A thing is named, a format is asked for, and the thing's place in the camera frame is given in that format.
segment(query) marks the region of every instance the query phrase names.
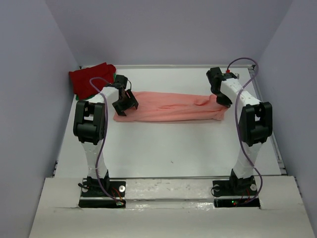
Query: white board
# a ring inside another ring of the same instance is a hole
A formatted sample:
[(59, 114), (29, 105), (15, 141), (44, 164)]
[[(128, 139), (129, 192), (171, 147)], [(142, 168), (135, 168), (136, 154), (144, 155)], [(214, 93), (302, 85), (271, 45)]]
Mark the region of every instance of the white board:
[(30, 238), (314, 237), (293, 177), (264, 177), (261, 209), (214, 208), (211, 179), (128, 179), (126, 209), (82, 209), (81, 180), (46, 179)]
[[(133, 91), (210, 95), (208, 68), (119, 69), (132, 82)], [(244, 84), (247, 68), (233, 68)], [(252, 85), (247, 90), (255, 96)], [(109, 125), (104, 157), (112, 178), (162, 178), (228, 176), (236, 163), (239, 142), (234, 107), (223, 121), (201, 120), (169, 123), (115, 122), (108, 99)], [(87, 176), (87, 162), (78, 138), (73, 135), (74, 99), (55, 173), (60, 178)], [(263, 175), (280, 175), (271, 140), (260, 150), (256, 166)]]

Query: wire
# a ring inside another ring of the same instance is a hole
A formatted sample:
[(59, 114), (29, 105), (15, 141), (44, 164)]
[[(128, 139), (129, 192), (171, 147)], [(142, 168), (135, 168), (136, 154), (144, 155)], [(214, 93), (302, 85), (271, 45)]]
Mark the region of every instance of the wire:
[(250, 193), (249, 193), (249, 190), (247, 189), (247, 193), (248, 193), (248, 199), (247, 199), (247, 201), (249, 201), (249, 199), (250, 199)]
[(99, 154), (97, 156), (97, 161), (96, 161), (96, 165), (95, 165), (95, 168), (96, 168), (95, 171), (96, 171), (97, 180), (98, 180), (98, 183), (99, 183), (99, 186), (100, 186), (101, 190), (105, 193), (105, 195), (107, 195), (108, 197), (113, 199), (115, 202), (118, 202), (118, 200), (115, 199), (114, 196), (111, 196), (109, 193), (107, 193), (107, 191), (105, 190), (105, 188), (103, 187), (103, 185), (102, 185), (102, 183), (100, 181), (100, 177), (99, 177), (99, 174), (98, 174), (98, 163), (99, 163), (100, 155), (101, 155), (101, 153), (103, 151), (103, 148), (104, 148), (104, 145), (105, 145), (106, 135), (107, 135), (107, 130), (108, 130), (108, 106), (107, 106), (107, 99), (106, 99), (105, 95), (92, 83), (92, 81), (95, 80), (95, 79), (101, 79), (104, 82), (109, 83), (107, 80), (105, 80), (104, 78), (101, 78), (101, 77), (94, 77), (94, 78), (91, 78), (89, 80), (90, 85), (94, 89), (96, 89), (96, 91), (99, 92), (100, 95), (104, 98), (104, 101), (105, 101), (105, 114), (106, 114), (104, 140), (103, 140), (103, 143), (101, 144), (101, 148), (100, 148)]
[(238, 137), (239, 137), (239, 143), (240, 143), (241, 150), (242, 150), (244, 156), (245, 156), (245, 157), (247, 158), (247, 160), (249, 161), (249, 164), (252, 166), (252, 168), (253, 168), (253, 169), (257, 172), (257, 174), (259, 175), (260, 181), (261, 181), (261, 183), (260, 183), (260, 188), (259, 188), (257, 194), (256, 194), (253, 198), (251, 198), (249, 201), (247, 201), (247, 202), (244, 203), (244, 204), (247, 204), (247, 203), (252, 202), (252, 201), (259, 195), (259, 193), (261, 192), (262, 186), (263, 186), (263, 178), (262, 178), (262, 175), (260, 174), (259, 170), (255, 167), (255, 165), (253, 164), (253, 162), (251, 161), (251, 159), (250, 159), (249, 156), (247, 155), (247, 153), (246, 153), (246, 151), (245, 151), (245, 149), (244, 149), (244, 147), (243, 147), (243, 144), (242, 144), (241, 133), (240, 133), (240, 130), (239, 130), (239, 122), (238, 122), (238, 101), (239, 101), (240, 95), (241, 95), (241, 93), (243, 92), (243, 90), (245, 89), (245, 87), (248, 86), (248, 84), (251, 83), (251, 82), (256, 78), (256, 76), (257, 76), (257, 74), (258, 74), (258, 72), (259, 72), (259, 65), (258, 65), (258, 63), (257, 63), (254, 59), (252, 59), (252, 58), (241, 57), (241, 58), (237, 58), (237, 59), (235, 59), (234, 61), (232, 61), (232, 62), (228, 65), (227, 70), (229, 70), (229, 67), (230, 67), (233, 63), (235, 63), (236, 61), (238, 61), (238, 60), (251, 60), (251, 61), (256, 65), (256, 70), (255, 70), (254, 75), (249, 79), (248, 82), (246, 82), (246, 84), (244, 84), (244, 85), (242, 86), (242, 89), (239, 91), (239, 93), (238, 93), (238, 95), (237, 95), (237, 98), (236, 98), (235, 107), (234, 107), (234, 116), (235, 116), (235, 122), (236, 122), (236, 127), (237, 127), (237, 132), (238, 132)]
[(115, 188), (115, 187), (113, 187), (112, 188), (114, 191), (116, 191), (117, 192), (117, 194), (119, 195), (119, 197), (120, 197), (120, 201), (122, 200), (122, 197), (121, 197), (121, 194), (120, 194), (120, 192)]
[(128, 79), (128, 82), (130, 83), (130, 90), (132, 90), (132, 83), (129, 79)]
[(214, 195), (214, 193), (212, 193), (213, 190), (214, 190), (214, 187), (211, 188), (211, 194), (212, 194), (212, 196), (216, 197), (216, 196)]
[(243, 196), (244, 196), (244, 193), (242, 193), (242, 197), (239, 199), (239, 201), (238, 201), (238, 202), (240, 202), (240, 201), (242, 200)]

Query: red wire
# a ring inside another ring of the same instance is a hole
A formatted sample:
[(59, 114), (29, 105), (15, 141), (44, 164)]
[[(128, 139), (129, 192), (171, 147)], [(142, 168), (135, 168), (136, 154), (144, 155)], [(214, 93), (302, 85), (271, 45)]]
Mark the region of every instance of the red wire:
[(244, 196), (244, 193), (242, 193), (242, 197), (239, 199), (239, 201), (238, 201), (238, 202), (240, 202), (240, 201), (242, 200), (243, 196)]
[(249, 193), (249, 190), (247, 189), (247, 193), (248, 193), (248, 200), (247, 201), (249, 201), (249, 199), (250, 199), (250, 193)]
[(113, 191), (111, 191), (111, 193), (112, 193), (113, 197), (115, 198), (114, 192), (113, 192)]
[(121, 197), (119, 191), (118, 191), (115, 187), (113, 187), (112, 189), (114, 189), (114, 191), (116, 191), (116, 192), (118, 193), (118, 195), (119, 195), (119, 197), (120, 197), (120, 200), (122, 200), (122, 197)]

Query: screw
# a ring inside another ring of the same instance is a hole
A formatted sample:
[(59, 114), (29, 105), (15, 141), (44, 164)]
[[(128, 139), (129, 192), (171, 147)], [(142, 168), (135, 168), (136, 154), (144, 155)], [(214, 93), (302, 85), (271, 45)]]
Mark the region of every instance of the screw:
[(250, 189), (251, 189), (252, 191), (256, 191), (256, 190), (257, 190), (257, 186), (256, 186), (255, 184), (252, 184), (252, 185), (250, 186)]
[(219, 192), (220, 191), (220, 188), (218, 188), (218, 187), (220, 187), (219, 184), (215, 184), (213, 186), (213, 189), (214, 189), (215, 192)]
[(119, 192), (124, 192), (124, 191), (125, 191), (125, 186), (121, 185), (121, 186), (119, 187)]

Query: pink cloth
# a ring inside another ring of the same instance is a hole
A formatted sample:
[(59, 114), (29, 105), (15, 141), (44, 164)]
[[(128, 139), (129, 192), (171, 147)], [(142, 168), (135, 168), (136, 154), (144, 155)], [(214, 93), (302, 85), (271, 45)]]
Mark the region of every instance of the pink cloth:
[(126, 117), (115, 114), (115, 121), (180, 121), (223, 120), (227, 108), (216, 103), (216, 96), (178, 93), (133, 92), (139, 107), (125, 111)]

